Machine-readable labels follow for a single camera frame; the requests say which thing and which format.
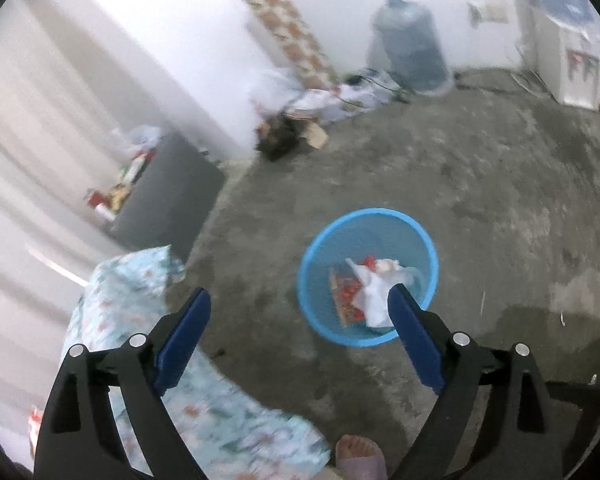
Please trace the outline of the white curtain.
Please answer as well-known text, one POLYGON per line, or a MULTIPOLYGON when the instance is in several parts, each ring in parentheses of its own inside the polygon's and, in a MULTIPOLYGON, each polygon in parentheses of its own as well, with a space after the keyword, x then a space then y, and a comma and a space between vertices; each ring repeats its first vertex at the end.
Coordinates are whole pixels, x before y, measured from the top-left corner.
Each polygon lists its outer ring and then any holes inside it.
POLYGON ((120 254, 85 201, 109 188, 123 136, 178 132, 220 157, 220 125, 91 0, 0 9, 0 443, 30 463, 27 420, 56 374, 93 269, 120 254))

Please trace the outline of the dark bag on floor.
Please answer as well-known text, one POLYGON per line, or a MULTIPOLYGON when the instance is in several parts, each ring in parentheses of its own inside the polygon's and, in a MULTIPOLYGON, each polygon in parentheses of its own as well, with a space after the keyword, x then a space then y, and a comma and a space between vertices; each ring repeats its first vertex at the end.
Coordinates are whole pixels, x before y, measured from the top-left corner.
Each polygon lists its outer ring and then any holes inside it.
POLYGON ((292 152, 300 142, 299 129, 289 117, 279 114, 257 126, 257 150, 270 162, 292 152))

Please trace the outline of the blue mesh trash basket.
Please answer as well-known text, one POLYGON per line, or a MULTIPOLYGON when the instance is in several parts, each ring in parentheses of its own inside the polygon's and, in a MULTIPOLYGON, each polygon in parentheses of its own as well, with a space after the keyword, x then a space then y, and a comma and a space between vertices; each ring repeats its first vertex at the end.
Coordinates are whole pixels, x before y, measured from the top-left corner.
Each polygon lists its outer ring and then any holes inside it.
POLYGON ((352 348, 380 346, 396 339, 389 327, 371 330, 363 324, 344 327, 339 321, 329 286, 329 272, 351 275, 347 258, 361 262, 374 256, 399 261, 422 272, 410 287, 419 307, 429 308, 436 294, 440 264, 434 242, 412 217, 387 208, 349 212, 332 222, 314 238, 298 271, 299 308, 311 327, 323 338, 352 348))

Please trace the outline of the patterned rolled mat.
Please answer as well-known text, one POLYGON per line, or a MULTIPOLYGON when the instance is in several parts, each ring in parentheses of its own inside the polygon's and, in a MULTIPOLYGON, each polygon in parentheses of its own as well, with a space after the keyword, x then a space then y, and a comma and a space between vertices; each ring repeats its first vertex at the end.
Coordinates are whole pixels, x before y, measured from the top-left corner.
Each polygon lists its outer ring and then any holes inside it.
POLYGON ((332 63, 291 0, 244 1, 282 49, 306 88, 329 90, 336 87, 337 75, 332 63))

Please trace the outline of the white crumpled tissue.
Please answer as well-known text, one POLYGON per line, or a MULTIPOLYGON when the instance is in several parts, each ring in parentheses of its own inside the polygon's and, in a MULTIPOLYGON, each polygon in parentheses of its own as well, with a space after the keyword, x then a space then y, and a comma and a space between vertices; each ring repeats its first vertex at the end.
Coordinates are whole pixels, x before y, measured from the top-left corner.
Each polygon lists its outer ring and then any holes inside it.
POLYGON ((352 306, 363 313, 366 326, 373 330, 393 326, 388 311, 388 296, 393 286, 422 288, 425 285, 422 272, 414 266, 401 266, 398 260, 379 259, 366 266, 347 258, 346 263, 361 284, 352 306))

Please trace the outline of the red snack wrapper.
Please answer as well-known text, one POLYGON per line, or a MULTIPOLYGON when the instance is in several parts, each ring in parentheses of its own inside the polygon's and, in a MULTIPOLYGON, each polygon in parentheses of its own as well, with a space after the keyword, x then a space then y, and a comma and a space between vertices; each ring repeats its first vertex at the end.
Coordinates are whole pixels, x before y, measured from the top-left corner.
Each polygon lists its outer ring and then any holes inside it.
POLYGON ((357 268, 374 273, 376 258, 368 255, 360 263, 348 260, 346 266, 337 266, 328 271, 329 290, 338 321, 342 327, 362 325, 370 327, 366 315, 365 292, 368 279, 361 280, 356 274, 357 268))

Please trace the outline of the white plastic bag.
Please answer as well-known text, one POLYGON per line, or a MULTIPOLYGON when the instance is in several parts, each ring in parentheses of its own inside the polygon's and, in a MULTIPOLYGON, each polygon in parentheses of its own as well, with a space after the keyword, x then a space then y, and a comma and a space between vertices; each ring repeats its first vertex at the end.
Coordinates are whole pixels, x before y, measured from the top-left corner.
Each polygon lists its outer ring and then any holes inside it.
POLYGON ((264 118, 275 116, 306 90, 291 68, 276 67, 257 74, 249 89, 249 99, 264 118))

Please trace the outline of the person's foot in slipper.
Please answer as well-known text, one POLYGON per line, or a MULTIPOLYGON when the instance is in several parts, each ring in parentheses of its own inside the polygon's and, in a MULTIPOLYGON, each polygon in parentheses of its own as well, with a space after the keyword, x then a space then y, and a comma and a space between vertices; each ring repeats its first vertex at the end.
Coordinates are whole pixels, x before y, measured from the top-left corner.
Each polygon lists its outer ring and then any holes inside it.
POLYGON ((384 453, 369 438, 342 436, 335 446, 336 468, 347 479, 387 480, 388 470, 384 453))

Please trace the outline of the grey bedside cabinet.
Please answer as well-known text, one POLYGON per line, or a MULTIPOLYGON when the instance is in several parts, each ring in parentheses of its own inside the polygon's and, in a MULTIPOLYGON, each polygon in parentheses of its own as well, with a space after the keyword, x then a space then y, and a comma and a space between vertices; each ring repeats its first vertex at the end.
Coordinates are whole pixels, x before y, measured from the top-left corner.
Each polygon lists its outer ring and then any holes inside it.
POLYGON ((108 234, 131 252, 169 245, 187 261, 225 184, 222 170, 178 133, 167 134, 108 234))

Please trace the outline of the clear plastic bag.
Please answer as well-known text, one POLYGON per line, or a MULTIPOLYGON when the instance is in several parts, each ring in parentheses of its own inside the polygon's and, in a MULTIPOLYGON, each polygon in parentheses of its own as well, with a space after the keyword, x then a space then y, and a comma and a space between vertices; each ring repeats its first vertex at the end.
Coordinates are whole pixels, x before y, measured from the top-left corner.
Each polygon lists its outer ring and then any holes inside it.
POLYGON ((124 156, 133 157, 138 152, 149 152, 160 142, 163 131, 156 126, 140 125, 130 130, 115 128, 110 131, 114 147, 124 156))

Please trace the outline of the large blue water jug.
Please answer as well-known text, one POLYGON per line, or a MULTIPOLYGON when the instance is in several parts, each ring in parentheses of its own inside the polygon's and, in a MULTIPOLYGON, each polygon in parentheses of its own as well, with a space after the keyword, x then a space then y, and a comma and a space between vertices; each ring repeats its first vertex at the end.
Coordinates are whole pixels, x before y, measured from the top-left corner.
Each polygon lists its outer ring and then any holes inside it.
POLYGON ((385 0, 374 13, 367 64, 421 96, 443 96, 453 88, 434 16, 414 1, 385 0))

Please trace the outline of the floral blue bed sheet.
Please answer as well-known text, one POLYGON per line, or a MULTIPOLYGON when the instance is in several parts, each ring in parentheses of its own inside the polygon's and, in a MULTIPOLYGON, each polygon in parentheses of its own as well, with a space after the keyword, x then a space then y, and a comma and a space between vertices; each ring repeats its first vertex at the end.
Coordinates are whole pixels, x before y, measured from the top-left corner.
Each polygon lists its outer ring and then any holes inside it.
MULTIPOLYGON (((163 246, 96 266, 67 328, 64 346, 120 347, 168 312, 168 291, 186 277, 163 246)), ((178 385, 162 398, 178 434, 211 479, 311 479, 330 447, 306 419, 254 400, 195 350, 178 385)))

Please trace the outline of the white cabinet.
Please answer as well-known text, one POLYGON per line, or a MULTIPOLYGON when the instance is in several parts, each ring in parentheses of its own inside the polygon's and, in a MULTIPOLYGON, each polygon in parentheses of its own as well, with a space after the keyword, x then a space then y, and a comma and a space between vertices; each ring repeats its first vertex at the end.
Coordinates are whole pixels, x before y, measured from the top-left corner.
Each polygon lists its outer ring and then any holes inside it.
POLYGON ((590 0, 515 0, 524 65, 562 105, 600 110, 600 14, 590 0))

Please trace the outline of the yellow snack packets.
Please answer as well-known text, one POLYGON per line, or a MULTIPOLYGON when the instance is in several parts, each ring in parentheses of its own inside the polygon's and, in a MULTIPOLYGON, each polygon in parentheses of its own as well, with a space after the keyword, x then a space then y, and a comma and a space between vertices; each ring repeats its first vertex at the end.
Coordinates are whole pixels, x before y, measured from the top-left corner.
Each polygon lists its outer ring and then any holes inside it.
POLYGON ((137 181, 155 157, 156 151, 155 148, 149 151, 138 151, 129 165, 120 169, 116 183, 107 192, 90 188, 85 195, 87 206, 105 222, 114 222, 137 181))

